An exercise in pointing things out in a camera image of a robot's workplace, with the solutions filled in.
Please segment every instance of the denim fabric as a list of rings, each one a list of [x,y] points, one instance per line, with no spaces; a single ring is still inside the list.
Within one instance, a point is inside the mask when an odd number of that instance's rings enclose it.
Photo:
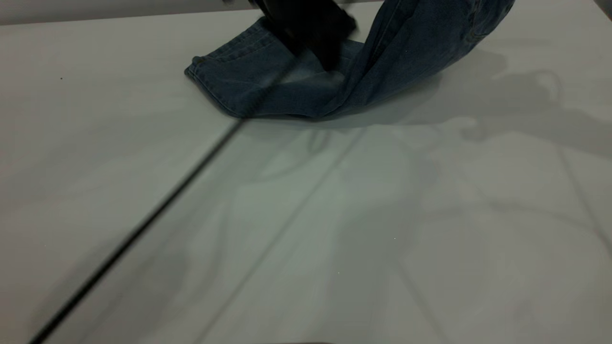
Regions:
[[[468,54],[505,17],[514,0],[386,0],[365,43],[346,41],[338,67],[325,72],[304,53],[265,98],[249,105],[294,56],[260,19],[185,74],[228,114],[320,118],[384,99]]]

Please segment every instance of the white surface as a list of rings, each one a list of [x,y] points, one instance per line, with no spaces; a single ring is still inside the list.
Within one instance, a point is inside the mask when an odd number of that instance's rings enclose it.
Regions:
[[[519,1],[362,114],[251,122],[51,342],[610,343],[612,23],[585,4]]]
[[[25,342],[234,122],[183,70],[257,17],[0,27],[2,344]]]
[[[250,9],[248,0],[0,0],[0,24]]]

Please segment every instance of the white table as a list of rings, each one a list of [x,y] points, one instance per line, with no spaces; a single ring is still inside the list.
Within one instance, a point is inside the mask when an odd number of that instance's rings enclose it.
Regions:
[[[611,34],[518,2],[388,102],[249,123],[50,343],[609,343]]]
[[[257,17],[0,26],[0,342],[25,342],[234,123],[183,70]]]

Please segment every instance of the wall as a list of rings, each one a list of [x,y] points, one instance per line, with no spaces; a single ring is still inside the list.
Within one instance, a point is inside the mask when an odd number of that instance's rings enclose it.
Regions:
[[[249,8],[248,0],[0,0],[0,25]]]

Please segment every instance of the black cable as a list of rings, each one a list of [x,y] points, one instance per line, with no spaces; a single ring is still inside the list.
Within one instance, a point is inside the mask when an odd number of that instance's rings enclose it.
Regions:
[[[229,131],[221,138],[212,150],[204,155],[198,164],[189,172],[183,180],[166,196],[166,198],[121,242],[119,247],[94,271],[92,275],[79,287],[70,299],[51,317],[38,333],[29,341],[29,344],[42,344],[53,334],[53,332],[66,320],[83,299],[100,283],[113,266],[137,243],[137,241],[151,228],[153,224],[178,200],[191,183],[204,171],[219,152],[231,141],[235,134],[244,124],[253,117],[266,97],[272,90],[292,71],[299,62],[300,54],[292,59],[285,68],[263,89],[259,97],[247,109],[247,114],[240,118]]]

